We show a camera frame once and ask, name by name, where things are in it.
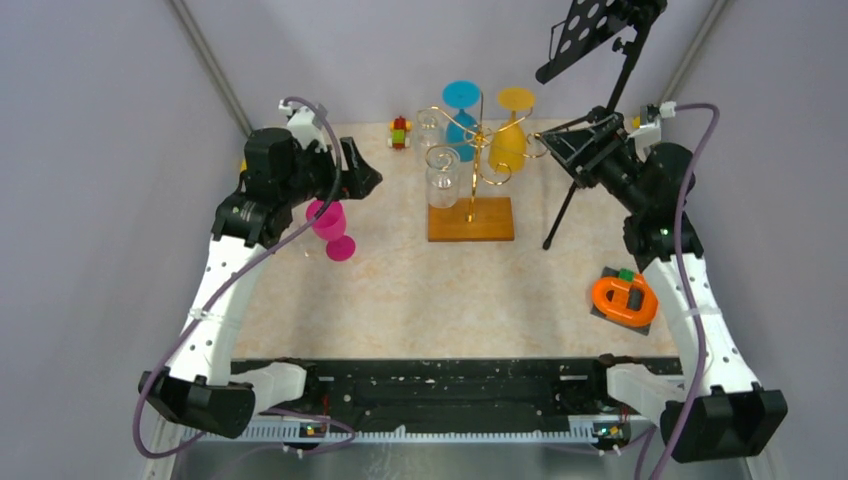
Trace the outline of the magenta wine glass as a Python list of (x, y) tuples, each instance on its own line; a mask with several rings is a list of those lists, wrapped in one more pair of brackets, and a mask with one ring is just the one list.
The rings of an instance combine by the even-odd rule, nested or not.
[(326, 242), (325, 253), (330, 260), (343, 262), (353, 257), (356, 242), (346, 233), (347, 218), (341, 202), (334, 201), (312, 224), (312, 230)]

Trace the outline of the yellow wine glass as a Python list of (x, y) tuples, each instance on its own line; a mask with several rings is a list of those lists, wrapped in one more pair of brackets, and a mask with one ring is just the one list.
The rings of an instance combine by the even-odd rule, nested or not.
[(521, 112), (531, 113), (535, 95), (524, 87), (508, 87), (499, 92), (498, 104), (508, 110), (510, 116), (492, 137), (489, 150), (489, 166), (499, 175), (515, 174), (526, 163), (526, 136), (521, 126)]

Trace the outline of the clear glass front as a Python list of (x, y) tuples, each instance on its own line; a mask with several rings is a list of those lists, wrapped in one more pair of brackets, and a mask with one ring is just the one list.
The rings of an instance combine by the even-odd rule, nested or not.
[(433, 146), (426, 151), (426, 199), (430, 207), (447, 209), (459, 197), (458, 152), (447, 146)]

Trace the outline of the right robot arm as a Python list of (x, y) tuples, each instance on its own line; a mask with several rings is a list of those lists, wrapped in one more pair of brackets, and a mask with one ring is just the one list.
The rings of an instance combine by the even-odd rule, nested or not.
[(694, 185), (693, 153), (658, 142), (637, 153), (619, 114), (583, 129), (537, 136), (579, 188), (604, 187), (627, 210), (624, 242), (656, 296), (684, 375), (674, 386), (641, 362), (602, 356), (586, 385), (589, 404), (620, 404), (660, 431), (680, 463), (759, 455), (788, 412), (746, 364), (711, 289), (704, 250), (684, 206)]

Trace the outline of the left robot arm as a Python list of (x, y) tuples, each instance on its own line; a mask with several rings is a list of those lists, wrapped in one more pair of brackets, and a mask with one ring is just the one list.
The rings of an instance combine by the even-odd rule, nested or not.
[(235, 374), (232, 354), (250, 297), (273, 248), (293, 240), (296, 207), (316, 200), (362, 200), (382, 175), (355, 140), (333, 148), (299, 140), (289, 128), (253, 131), (236, 189), (216, 208), (206, 268), (183, 328), (183, 341), (138, 390), (162, 417), (198, 432), (237, 438), (251, 419), (286, 403), (297, 413), (319, 404), (320, 386), (297, 363), (272, 362)]

